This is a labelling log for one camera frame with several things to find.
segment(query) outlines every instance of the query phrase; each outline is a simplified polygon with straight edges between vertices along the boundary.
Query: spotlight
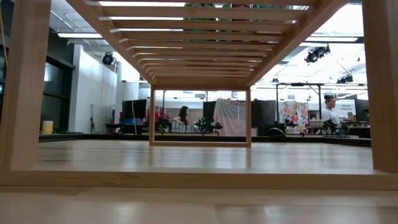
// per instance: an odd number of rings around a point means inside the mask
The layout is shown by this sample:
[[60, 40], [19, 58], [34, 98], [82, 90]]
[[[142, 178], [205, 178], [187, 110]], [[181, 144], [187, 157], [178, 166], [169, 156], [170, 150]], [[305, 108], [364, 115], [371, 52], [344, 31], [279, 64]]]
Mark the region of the spotlight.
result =
[[315, 63], [326, 54], [331, 53], [329, 44], [326, 47], [315, 47], [308, 51], [308, 56], [304, 60], [309, 63]]
[[116, 63], [116, 58], [113, 57], [112, 52], [106, 52], [105, 56], [102, 58], [102, 63], [104, 63], [104, 65], [114, 65]]
[[352, 83], [352, 82], [354, 82], [354, 78], [352, 75], [347, 75], [345, 77], [337, 79], [337, 84], [345, 84], [345, 83]]

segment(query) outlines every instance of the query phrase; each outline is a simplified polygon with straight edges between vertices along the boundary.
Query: poster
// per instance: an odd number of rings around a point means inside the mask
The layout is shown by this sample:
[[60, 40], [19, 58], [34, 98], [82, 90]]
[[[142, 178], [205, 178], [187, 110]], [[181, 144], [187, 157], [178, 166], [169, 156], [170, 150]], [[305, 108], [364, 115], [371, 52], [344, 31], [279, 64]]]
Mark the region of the poster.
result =
[[308, 124], [308, 106], [307, 103], [296, 101], [279, 102], [279, 123], [285, 123], [286, 119], [294, 124], [305, 126]]

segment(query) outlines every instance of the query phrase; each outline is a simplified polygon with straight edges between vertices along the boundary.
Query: person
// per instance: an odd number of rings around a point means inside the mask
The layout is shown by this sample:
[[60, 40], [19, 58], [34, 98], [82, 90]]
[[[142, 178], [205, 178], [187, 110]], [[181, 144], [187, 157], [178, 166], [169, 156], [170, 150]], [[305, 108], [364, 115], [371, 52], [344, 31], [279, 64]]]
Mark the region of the person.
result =
[[173, 118], [173, 121], [178, 123], [184, 123], [185, 125], [188, 124], [187, 116], [189, 114], [189, 108], [187, 106], [183, 106], [180, 109], [180, 114]]
[[333, 112], [333, 109], [335, 109], [336, 106], [336, 99], [334, 96], [330, 95], [325, 95], [324, 96], [326, 107], [322, 111], [322, 120], [323, 121], [328, 121], [331, 120], [334, 124], [340, 124], [340, 119], [335, 112]]

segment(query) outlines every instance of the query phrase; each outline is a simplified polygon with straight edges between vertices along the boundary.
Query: wooden post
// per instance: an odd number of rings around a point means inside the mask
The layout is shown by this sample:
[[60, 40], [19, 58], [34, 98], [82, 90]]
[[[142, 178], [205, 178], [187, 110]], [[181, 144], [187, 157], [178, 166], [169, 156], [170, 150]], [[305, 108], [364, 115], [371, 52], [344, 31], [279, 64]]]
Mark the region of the wooden post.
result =
[[156, 98], [155, 98], [155, 87], [150, 87], [150, 117], [149, 117], [149, 145], [153, 146], [155, 141], [155, 110], [156, 110]]
[[51, 0], [16, 0], [0, 127], [0, 169], [37, 160]]
[[363, 0], [373, 167], [398, 173], [398, 2]]
[[251, 90], [246, 90], [246, 144], [251, 147]]

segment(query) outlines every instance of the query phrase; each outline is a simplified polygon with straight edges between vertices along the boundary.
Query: dark hair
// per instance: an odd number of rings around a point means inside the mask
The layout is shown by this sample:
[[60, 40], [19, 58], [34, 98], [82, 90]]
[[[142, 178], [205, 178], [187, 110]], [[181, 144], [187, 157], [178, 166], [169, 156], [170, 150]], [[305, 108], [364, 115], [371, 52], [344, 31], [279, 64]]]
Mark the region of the dark hair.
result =
[[335, 97], [333, 95], [325, 95], [323, 98], [325, 99], [325, 103], [328, 104]]
[[187, 110], [189, 108], [187, 106], [182, 106], [180, 109], [180, 114], [178, 115], [180, 117], [180, 121], [184, 122], [185, 124], [188, 124], [187, 121]]

